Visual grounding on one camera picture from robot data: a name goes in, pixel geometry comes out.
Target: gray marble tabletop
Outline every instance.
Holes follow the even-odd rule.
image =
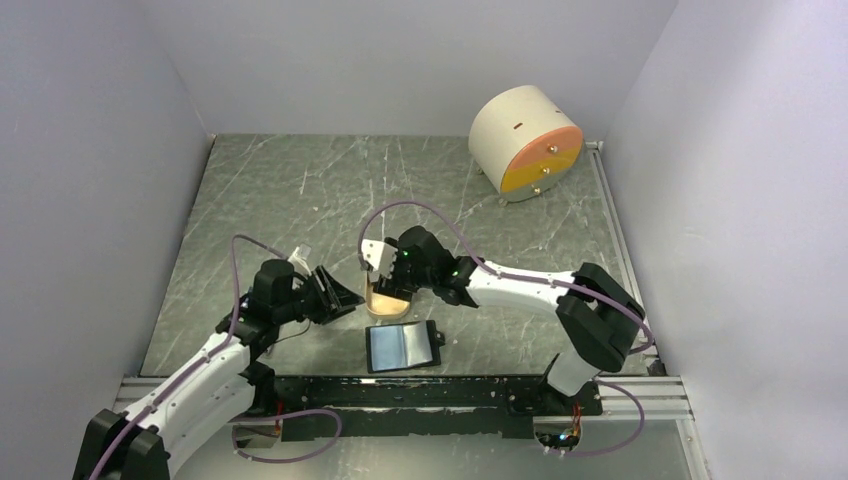
[[[391,200],[430,203],[454,219],[477,252],[504,266],[572,270],[584,261],[621,280],[596,174],[581,158],[539,198],[498,205],[494,187],[476,173],[464,137],[220,135],[215,141],[141,374],[166,376],[189,359],[232,307],[228,245],[245,233],[286,253],[312,247],[344,285],[363,292],[356,237],[368,213]],[[402,206],[386,212],[367,238],[397,237],[422,224],[459,251],[434,215]],[[242,285],[269,255],[242,244]],[[414,374],[542,373],[566,334],[553,316],[507,308],[451,307],[421,291],[406,318],[434,319],[445,333],[438,367]],[[263,361],[278,374],[365,374],[364,308],[275,347]],[[305,324],[288,324],[281,335]],[[639,355],[624,374],[645,374]]]

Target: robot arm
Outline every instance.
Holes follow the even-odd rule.
[[[308,271],[298,250],[288,260],[268,260],[241,297],[239,321],[227,339],[231,314],[203,347],[147,397],[120,413],[103,410],[88,425],[74,480],[88,479],[118,433],[144,409],[151,409],[121,441],[101,479],[169,480],[215,432],[233,418],[276,413],[275,374],[257,361],[286,323],[325,324],[363,302],[323,267]],[[202,361],[199,368],[194,364]],[[167,399],[154,399],[167,392]]]
[[[363,256],[377,276],[374,291],[410,300],[428,288],[450,305],[516,307],[556,316],[570,342],[563,345],[546,373],[547,383],[573,396],[601,371],[618,372],[633,345],[637,325],[621,312],[574,290],[554,288],[553,281],[587,287],[625,305],[640,318],[642,307],[600,266],[584,263],[575,272],[533,272],[485,261],[491,274],[471,257],[454,257],[424,227],[415,226],[397,239],[364,240]],[[548,279],[547,285],[501,274]]]

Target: gray wall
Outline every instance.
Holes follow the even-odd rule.
[[[716,479],[848,478],[848,7],[682,0],[604,161]]]
[[[208,139],[130,2],[3,3],[3,478],[69,478],[150,338]]]
[[[142,0],[210,131],[467,135],[539,85],[600,139],[676,0]]]

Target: marble surface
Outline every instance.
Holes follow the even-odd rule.
[[[369,211],[397,199],[428,202],[453,218],[477,252],[505,266],[572,270],[583,261],[621,280],[620,258],[592,165],[581,158],[540,198],[501,207],[494,187],[476,173],[464,137],[221,135],[212,149],[185,229],[142,375],[173,373],[230,310],[230,236],[241,232],[290,252],[312,247],[323,264],[360,294],[364,274],[356,237]],[[378,218],[367,238],[396,237],[422,224],[459,252],[450,231],[430,213],[397,207]],[[243,290],[268,254],[237,249]],[[442,365],[413,374],[542,373],[566,335],[555,317],[516,309],[451,307],[430,292],[414,299],[398,323],[435,319],[447,337]],[[364,308],[313,326],[276,346],[263,361],[278,374],[365,374]],[[281,335],[305,324],[286,325]],[[631,356],[624,374],[644,374]]]

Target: white cylinder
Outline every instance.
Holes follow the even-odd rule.
[[[487,103],[471,124],[468,148],[504,199],[551,188],[577,160],[583,132],[539,88],[516,87]]]

